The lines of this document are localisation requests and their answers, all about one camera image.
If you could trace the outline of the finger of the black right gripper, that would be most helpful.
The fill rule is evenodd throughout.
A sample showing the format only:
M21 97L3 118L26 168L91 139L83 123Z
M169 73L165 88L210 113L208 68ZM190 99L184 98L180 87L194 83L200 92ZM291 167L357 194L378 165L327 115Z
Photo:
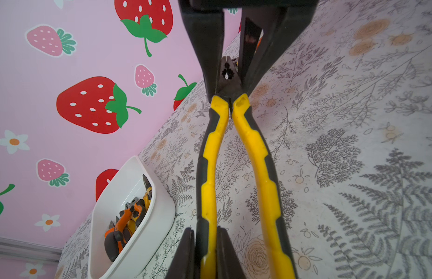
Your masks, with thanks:
M224 12L218 1L180 0L182 20L201 66L207 98L217 92L224 46Z
M309 26L318 1L243 1L238 74L250 95L264 74Z

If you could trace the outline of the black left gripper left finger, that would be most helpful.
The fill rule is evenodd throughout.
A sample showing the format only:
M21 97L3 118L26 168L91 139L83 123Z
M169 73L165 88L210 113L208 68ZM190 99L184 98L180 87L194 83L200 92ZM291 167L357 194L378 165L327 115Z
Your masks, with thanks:
M186 228L165 279L194 279L194 230Z

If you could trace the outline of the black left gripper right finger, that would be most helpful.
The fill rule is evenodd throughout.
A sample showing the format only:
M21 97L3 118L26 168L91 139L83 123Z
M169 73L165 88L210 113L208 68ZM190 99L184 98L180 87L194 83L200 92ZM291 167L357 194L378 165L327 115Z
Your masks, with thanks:
M245 279L228 231L217 227L217 279Z

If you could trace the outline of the small orange black pliers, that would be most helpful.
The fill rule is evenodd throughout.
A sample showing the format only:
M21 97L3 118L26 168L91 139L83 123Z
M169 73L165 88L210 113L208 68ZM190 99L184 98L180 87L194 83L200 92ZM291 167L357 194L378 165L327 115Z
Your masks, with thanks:
M144 206L145 206L146 210L148 210L150 207L150 204L151 204L152 196L153 196L153 189L152 189L150 181L148 180L148 178L145 174L143 175L143 182L144 182L144 185L146 188L146 193L143 196L143 201L144 201Z

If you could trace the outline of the white plastic storage box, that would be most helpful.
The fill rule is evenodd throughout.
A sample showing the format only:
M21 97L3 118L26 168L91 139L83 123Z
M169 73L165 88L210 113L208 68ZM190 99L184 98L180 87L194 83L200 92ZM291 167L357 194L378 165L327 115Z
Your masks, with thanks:
M100 195L91 215L90 279L134 279L171 229L175 204L158 177L131 157Z

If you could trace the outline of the yellow handled pliers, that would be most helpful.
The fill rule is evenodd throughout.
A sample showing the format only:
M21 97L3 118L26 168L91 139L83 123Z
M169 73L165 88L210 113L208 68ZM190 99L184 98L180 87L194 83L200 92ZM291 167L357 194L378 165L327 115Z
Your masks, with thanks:
M261 223L271 277L295 279L297 270L286 219L295 206L281 196L272 154L253 117L234 61L222 58L219 89L210 101L210 121L203 137L196 173L197 227L194 261L201 279L217 278L217 227L231 216L231 188L250 165L256 190L247 200L257 204L254 220Z

